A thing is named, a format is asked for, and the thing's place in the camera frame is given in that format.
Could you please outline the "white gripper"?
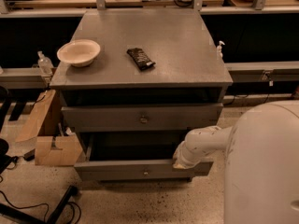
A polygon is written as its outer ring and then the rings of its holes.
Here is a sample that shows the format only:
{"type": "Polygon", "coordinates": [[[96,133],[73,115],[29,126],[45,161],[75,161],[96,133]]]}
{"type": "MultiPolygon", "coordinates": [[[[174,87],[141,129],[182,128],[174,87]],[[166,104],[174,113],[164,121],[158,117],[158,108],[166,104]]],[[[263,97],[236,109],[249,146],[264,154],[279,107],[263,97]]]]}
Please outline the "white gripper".
{"type": "Polygon", "coordinates": [[[173,168],[175,169],[191,169],[195,167],[203,158],[203,152],[197,148],[188,148],[186,142],[181,142],[173,154],[173,168]]]}

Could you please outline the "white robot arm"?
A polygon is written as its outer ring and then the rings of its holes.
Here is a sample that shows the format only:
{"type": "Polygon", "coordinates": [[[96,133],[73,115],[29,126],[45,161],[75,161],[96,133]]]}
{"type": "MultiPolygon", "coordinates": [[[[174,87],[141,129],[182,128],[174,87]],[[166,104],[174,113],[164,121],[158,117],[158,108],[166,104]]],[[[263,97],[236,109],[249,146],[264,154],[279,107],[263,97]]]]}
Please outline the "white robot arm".
{"type": "Polygon", "coordinates": [[[193,129],[176,169],[225,151],[224,224],[299,224],[299,101],[257,105],[234,126],[193,129]]]}

